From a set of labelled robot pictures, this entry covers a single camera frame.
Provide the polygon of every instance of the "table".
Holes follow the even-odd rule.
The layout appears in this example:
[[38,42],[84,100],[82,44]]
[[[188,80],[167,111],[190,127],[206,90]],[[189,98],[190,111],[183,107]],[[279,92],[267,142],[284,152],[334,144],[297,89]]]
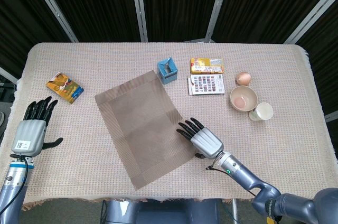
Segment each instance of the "table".
[[[282,193],[312,198],[338,186],[338,165],[327,132],[306,52],[296,45],[215,43],[41,43],[32,48],[20,79],[0,148],[4,179],[16,127],[27,105],[47,96],[59,99],[45,141],[63,143],[34,158],[25,203],[51,198],[252,198],[226,175],[206,171],[210,160],[191,159],[135,191],[120,161],[94,96],[150,70],[172,57],[178,79],[165,89],[182,117],[198,118],[258,177]],[[225,95],[189,96],[191,57],[224,58]],[[84,87],[69,104],[45,83],[58,71]],[[253,122],[234,110],[229,95],[238,72],[252,75],[259,102],[275,111],[267,122]]]

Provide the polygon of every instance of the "snack package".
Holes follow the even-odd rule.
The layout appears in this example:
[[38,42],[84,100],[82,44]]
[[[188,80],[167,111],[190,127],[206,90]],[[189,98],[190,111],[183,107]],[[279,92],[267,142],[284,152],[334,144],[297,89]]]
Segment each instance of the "snack package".
[[191,74],[224,73],[223,59],[192,58],[190,60]]
[[189,95],[216,95],[226,92],[223,75],[191,74],[188,77]]
[[46,86],[71,104],[83,92],[83,88],[61,72],[58,72]]

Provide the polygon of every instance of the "small box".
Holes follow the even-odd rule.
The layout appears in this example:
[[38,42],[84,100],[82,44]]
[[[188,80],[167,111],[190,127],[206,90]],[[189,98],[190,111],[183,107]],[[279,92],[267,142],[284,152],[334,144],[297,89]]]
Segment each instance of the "small box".
[[189,95],[217,95],[226,92],[223,75],[192,74],[188,77]]
[[71,104],[83,92],[83,88],[61,72],[58,72],[46,86]]
[[172,58],[162,60],[157,63],[158,77],[163,84],[177,80],[177,67]]
[[224,73],[223,59],[192,58],[190,60],[191,74],[222,74]]

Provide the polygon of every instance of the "metal robot arm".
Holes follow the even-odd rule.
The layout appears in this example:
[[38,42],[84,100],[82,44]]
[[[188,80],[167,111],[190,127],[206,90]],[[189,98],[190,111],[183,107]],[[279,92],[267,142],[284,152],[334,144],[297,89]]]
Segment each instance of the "metal robot arm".
[[45,143],[44,136],[57,100],[47,104],[49,96],[38,103],[32,102],[19,123],[11,154],[15,158],[10,164],[0,192],[0,223],[18,224],[20,210],[26,195],[27,185],[34,169],[33,157],[41,150],[58,146],[63,138]]
[[199,121],[191,118],[179,123],[185,129],[178,129],[181,135],[190,140],[202,153],[198,158],[214,159],[214,164],[221,167],[245,190],[259,188],[260,192],[252,201],[252,206],[261,215],[272,219],[289,216],[307,224],[338,223],[338,188],[324,189],[318,192],[314,200],[293,194],[280,194],[271,184],[262,181],[228,152],[223,152],[223,143]]

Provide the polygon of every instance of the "ceramic bowl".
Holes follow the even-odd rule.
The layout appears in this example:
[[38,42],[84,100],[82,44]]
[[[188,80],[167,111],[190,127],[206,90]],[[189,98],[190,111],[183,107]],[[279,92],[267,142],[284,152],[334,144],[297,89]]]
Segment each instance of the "ceramic bowl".
[[257,106],[258,97],[251,88],[238,86],[231,91],[230,102],[238,111],[251,111]]

